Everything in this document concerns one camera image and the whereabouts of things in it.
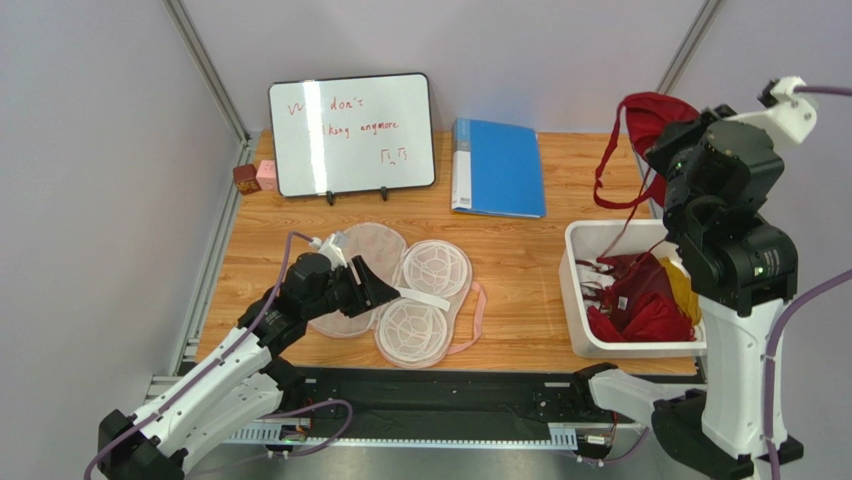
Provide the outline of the floral mesh laundry bag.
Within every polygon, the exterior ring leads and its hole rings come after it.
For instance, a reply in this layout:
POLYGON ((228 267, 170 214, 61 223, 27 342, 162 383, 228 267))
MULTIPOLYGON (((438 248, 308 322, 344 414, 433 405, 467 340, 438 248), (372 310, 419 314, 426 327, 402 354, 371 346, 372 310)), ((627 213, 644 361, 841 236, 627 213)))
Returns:
POLYGON ((487 295, 458 246, 443 240, 409 245, 396 230, 361 223, 312 246, 332 264, 360 256, 400 297, 349 318, 339 312, 313 320, 320 334, 338 339, 372 333, 379 353, 407 369, 438 364, 474 345, 483 335, 487 295))

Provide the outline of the red bra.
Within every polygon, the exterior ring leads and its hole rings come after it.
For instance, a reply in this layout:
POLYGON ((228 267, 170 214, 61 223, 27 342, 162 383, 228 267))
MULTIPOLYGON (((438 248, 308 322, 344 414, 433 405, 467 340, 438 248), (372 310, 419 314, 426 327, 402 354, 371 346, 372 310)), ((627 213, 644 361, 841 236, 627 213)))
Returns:
POLYGON ((700 114, 689 103, 664 94, 655 92, 640 92, 627 95, 616 107, 616 119, 607 146, 601 160, 595 169, 593 200, 595 204, 607 210, 630 210, 630 214, 621 231, 598 256, 607 257, 611 250, 620 242, 630 222, 633 220, 638 207, 649 200, 661 206, 665 198, 666 181, 660 174, 651 174, 652 168, 645 152, 651 148, 662 135, 666 126, 674 122, 689 122, 697 120, 700 114), (625 202, 605 199, 600 195, 603 188, 605 169, 618 147, 622 127, 631 150, 645 163, 645 173, 637 196, 625 202))

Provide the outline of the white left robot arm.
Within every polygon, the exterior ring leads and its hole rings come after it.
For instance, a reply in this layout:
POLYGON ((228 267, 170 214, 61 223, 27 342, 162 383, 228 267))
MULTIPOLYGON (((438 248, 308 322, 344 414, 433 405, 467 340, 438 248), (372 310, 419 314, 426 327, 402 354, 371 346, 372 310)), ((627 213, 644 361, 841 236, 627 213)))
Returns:
POLYGON ((356 256, 305 253, 285 259, 276 282, 252 303, 214 351, 156 399, 99 424, 84 476, 185 479, 212 449, 253 421, 301 405, 304 376, 281 356, 308 324, 332 313, 354 318, 400 291, 356 256))

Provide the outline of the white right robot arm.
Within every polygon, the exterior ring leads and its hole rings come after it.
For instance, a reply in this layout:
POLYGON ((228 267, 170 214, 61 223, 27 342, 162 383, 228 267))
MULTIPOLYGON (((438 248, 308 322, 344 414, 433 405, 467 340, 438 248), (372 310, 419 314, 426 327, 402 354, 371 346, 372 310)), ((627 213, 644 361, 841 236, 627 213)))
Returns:
POLYGON ((801 144, 816 120, 792 100, 743 114, 723 105, 664 128, 645 156, 666 179, 666 238, 699 298, 707 386, 664 386, 611 363, 574 376, 586 407, 648 426, 672 459, 712 479, 753 479, 758 459, 803 455, 775 399, 774 325, 797 291, 798 252, 759 211, 783 173, 780 151, 801 144))

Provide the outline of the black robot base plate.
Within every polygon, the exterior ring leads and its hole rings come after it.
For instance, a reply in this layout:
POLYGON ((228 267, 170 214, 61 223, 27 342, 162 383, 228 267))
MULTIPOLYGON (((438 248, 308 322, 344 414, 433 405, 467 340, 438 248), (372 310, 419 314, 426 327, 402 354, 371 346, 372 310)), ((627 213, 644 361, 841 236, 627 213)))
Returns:
POLYGON ((632 424, 632 418, 594 409, 572 387, 570 373, 305 368, 306 383, 286 409, 322 406, 311 434, 345 429, 347 440, 517 440, 549 438, 552 423, 632 424))

